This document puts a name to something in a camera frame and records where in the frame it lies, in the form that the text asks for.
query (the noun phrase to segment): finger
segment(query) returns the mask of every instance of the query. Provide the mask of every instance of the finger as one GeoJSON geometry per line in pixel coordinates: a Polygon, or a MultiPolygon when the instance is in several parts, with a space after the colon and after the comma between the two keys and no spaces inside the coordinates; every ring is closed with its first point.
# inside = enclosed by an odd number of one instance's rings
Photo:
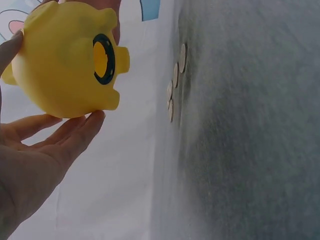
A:
{"type": "Polygon", "coordinates": [[[21,31],[16,32],[13,37],[0,45],[0,75],[11,63],[19,52],[24,40],[24,34],[21,31]]]}
{"type": "Polygon", "coordinates": [[[59,143],[61,140],[68,138],[72,132],[77,129],[86,118],[84,116],[72,118],[66,121],[61,127],[58,128],[51,136],[49,136],[46,140],[42,142],[38,142],[32,146],[31,148],[42,148],[46,145],[53,145],[59,143]]]}
{"type": "Polygon", "coordinates": [[[35,135],[39,131],[49,128],[61,122],[61,118],[57,118],[48,114],[28,116],[17,121],[8,123],[8,127],[13,129],[18,135],[19,140],[23,141],[35,135]]]}
{"type": "Polygon", "coordinates": [[[98,134],[104,119],[105,113],[103,111],[92,113],[86,119],[85,124],[73,132],[59,148],[45,148],[44,153],[55,158],[62,166],[68,169],[75,159],[87,149],[91,141],[98,134]]]}

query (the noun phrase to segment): fingernail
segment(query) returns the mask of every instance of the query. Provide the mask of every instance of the fingernail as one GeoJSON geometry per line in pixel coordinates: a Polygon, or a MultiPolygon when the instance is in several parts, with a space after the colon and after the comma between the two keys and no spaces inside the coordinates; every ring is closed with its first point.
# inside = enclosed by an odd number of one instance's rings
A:
{"type": "Polygon", "coordinates": [[[13,34],[11,39],[15,39],[15,38],[19,37],[21,34],[23,34],[23,33],[22,33],[21,29],[20,29],[20,30],[16,31],[15,34],[13,34]]]}

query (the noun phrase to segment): palm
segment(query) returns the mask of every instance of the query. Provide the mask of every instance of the palm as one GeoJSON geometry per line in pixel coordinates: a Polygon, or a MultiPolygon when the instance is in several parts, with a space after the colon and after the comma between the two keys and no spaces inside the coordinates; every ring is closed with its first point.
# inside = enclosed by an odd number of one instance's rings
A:
{"type": "Polygon", "coordinates": [[[44,114],[1,124],[0,187],[8,190],[19,221],[29,218],[43,204],[98,133],[103,119],[101,111],[87,119],[70,119],[47,139],[31,146],[22,141],[61,119],[44,114]]]}

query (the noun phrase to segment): piggy bank ear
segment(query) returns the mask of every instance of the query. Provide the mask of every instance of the piggy bank ear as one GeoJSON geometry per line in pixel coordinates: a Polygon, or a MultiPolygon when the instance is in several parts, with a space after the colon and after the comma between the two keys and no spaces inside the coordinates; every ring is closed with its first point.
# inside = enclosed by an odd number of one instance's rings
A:
{"type": "Polygon", "coordinates": [[[104,28],[113,30],[118,25],[118,17],[116,12],[112,8],[105,8],[99,10],[98,22],[104,28]]]}
{"type": "Polygon", "coordinates": [[[41,25],[42,23],[45,23],[46,20],[54,16],[58,7],[59,3],[57,3],[56,1],[50,1],[39,6],[33,12],[31,12],[29,16],[26,18],[26,20],[24,21],[24,27],[36,27],[38,25],[41,25]]]}

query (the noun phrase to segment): cartoon print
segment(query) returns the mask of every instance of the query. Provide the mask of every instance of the cartoon print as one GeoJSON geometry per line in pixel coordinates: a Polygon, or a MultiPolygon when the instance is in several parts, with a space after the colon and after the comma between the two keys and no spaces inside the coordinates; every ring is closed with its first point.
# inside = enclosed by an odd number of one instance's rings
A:
{"type": "Polygon", "coordinates": [[[140,0],[142,21],[150,21],[159,17],[161,0],[140,0]]]}
{"type": "MultiPolygon", "coordinates": [[[[161,0],[139,1],[143,22],[159,17],[161,0]]],[[[0,9],[0,44],[9,40],[16,31],[23,28],[28,14],[41,2],[41,0],[13,0],[9,9],[2,11],[0,9]]]]}

